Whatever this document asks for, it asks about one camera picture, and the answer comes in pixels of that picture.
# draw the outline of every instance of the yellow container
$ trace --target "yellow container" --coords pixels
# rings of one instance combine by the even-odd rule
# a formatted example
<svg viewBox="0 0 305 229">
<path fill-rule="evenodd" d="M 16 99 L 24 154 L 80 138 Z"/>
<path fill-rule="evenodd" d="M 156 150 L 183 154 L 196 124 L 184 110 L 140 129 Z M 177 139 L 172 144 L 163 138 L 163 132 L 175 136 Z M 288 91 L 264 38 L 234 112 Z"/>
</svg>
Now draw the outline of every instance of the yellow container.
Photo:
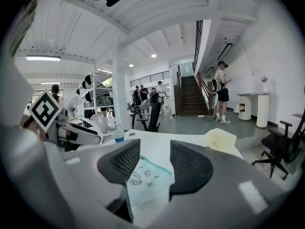
<svg viewBox="0 0 305 229">
<path fill-rule="evenodd" d="M 226 151 L 235 145 L 236 136 L 221 129 L 213 129 L 204 135 L 203 146 L 218 151 Z"/>
</svg>

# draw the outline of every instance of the blue cup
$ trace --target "blue cup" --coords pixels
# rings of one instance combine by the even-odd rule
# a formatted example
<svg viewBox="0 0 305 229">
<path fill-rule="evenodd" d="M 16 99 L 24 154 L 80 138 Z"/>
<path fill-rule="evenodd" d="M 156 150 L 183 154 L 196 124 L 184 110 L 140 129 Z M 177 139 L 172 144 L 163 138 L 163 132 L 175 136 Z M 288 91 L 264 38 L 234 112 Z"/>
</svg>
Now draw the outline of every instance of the blue cup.
<svg viewBox="0 0 305 229">
<path fill-rule="evenodd" d="M 124 141 L 124 130 L 116 130 L 112 135 L 116 143 Z"/>
</svg>

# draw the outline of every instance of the staircase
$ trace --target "staircase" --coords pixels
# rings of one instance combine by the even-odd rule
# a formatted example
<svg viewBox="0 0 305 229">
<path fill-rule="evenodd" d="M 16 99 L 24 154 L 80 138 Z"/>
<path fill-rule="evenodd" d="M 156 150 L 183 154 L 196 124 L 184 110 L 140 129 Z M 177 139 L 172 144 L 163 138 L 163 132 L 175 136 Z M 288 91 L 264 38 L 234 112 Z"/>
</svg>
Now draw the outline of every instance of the staircase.
<svg viewBox="0 0 305 229">
<path fill-rule="evenodd" d="M 209 110 L 194 76 L 181 78 L 179 115 L 208 115 Z"/>
</svg>

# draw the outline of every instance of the light blue pouch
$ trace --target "light blue pouch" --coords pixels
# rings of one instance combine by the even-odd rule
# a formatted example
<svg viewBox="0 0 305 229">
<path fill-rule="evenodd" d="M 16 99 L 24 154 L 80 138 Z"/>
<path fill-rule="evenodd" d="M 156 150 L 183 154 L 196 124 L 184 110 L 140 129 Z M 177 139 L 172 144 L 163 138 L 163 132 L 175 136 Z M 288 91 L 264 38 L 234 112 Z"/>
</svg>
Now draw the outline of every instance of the light blue pouch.
<svg viewBox="0 0 305 229">
<path fill-rule="evenodd" d="M 174 177 L 170 171 L 141 156 L 127 181 L 127 192 L 131 207 L 152 200 L 172 183 L 174 183 Z"/>
</svg>

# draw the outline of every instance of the chair base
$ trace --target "chair base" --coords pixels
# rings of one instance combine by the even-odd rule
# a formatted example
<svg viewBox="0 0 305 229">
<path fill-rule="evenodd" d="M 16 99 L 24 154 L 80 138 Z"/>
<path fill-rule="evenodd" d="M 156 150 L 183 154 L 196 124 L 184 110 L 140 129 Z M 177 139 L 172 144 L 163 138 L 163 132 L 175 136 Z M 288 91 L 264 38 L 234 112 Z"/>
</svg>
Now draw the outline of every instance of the chair base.
<svg viewBox="0 0 305 229">
<path fill-rule="evenodd" d="M 282 177 L 282 179 L 286 180 L 286 178 L 288 176 L 288 171 L 281 164 L 282 159 L 281 158 L 276 158 L 276 157 L 272 156 L 270 153 L 268 153 L 266 151 L 263 151 L 262 154 L 261 154 L 261 156 L 264 156 L 264 155 L 266 155 L 268 157 L 268 159 L 256 160 L 256 161 L 252 162 L 251 165 L 254 166 L 256 163 L 271 164 L 271 170 L 270 170 L 270 175 L 269 175 L 270 178 L 272 178 L 275 166 L 277 166 L 285 173 L 285 176 Z"/>
</svg>

